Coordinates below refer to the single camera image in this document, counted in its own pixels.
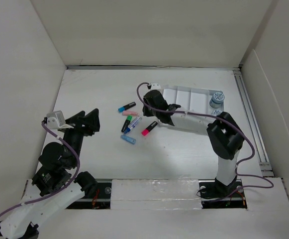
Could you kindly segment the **clear glue bottle blue cap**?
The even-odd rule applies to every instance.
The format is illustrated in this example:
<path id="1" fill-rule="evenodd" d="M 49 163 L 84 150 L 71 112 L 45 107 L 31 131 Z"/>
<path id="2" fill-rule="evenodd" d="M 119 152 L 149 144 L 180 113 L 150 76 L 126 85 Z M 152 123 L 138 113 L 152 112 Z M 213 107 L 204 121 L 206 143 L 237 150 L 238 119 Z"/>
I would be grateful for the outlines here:
<path id="1" fill-rule="evenodd" d="M 123 132 L 124 134 L 128 134 L 131 132 L 140 122 L 142 121 L 142 117 L 136 117 L 127 127 L 127 129 Z"/>

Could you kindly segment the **blue round jar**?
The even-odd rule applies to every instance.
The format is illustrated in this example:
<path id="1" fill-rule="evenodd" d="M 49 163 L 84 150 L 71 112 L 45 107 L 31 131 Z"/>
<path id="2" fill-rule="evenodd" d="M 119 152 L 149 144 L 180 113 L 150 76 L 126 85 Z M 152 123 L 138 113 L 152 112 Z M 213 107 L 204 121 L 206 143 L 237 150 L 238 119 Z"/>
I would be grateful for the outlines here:
<path id="1" fill-rule="evenodd" d="M 224 99 L 225 95 L 222 92 L 215 92 L 212 95 L 209 104 L 211 107 L 217 109 L 223 105 Z"/>
<path id="2" fill-rule="evenodd" d="M 221 113 L 222 113 L 221 110 L 215 109 L 215 110 L 212 111 L 211 115 L 212 115 L 212 116 L 219 116 Z"/>

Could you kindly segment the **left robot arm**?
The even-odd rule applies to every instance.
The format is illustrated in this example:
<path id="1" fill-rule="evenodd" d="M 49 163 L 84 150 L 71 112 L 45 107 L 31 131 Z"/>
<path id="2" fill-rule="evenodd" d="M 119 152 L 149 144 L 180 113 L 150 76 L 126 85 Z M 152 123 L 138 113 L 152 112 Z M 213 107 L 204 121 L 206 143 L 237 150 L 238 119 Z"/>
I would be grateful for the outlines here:
<path id="1" fill-rule="evenodd" d="M 36 239 L 54 215 L 83 197 L 91 197 L 96 179 L 80 172 L 83 139 L 100 130 L 99 110 L 85 111 L 65 119 L 62 111 L 48 113 L 41 126 L 56 142 L 47 144 L 38 161 L 40 169 L 29 181 L 22 200 L 0 213 L 0 237 Z"/>

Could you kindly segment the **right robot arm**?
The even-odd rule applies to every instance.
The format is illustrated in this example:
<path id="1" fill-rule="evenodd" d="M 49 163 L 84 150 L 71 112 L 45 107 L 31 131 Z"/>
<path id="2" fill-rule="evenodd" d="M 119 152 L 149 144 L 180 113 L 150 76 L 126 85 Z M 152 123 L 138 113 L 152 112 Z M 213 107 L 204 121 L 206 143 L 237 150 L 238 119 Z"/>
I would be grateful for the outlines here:
<path id="1" fill-rule="evenodd" d="M 170 129 L 193 132 L 208 136 L 212 149 L 218 156 L 218 170 L 214 185 L 210 191 L 216 198 L 224 197 L 233 191 L 237 175 L 235 166 L 244 138 L 237 132 L 240 129 L 227 112 L 219 115 L 220 119 L 194 116 L 191 112 L 183 114 L 185 108 L 177 104 L 168 104 L 158 90 L 147 92 L 144 97 L 143 115 L 156 117 L 159 122 Z"/>

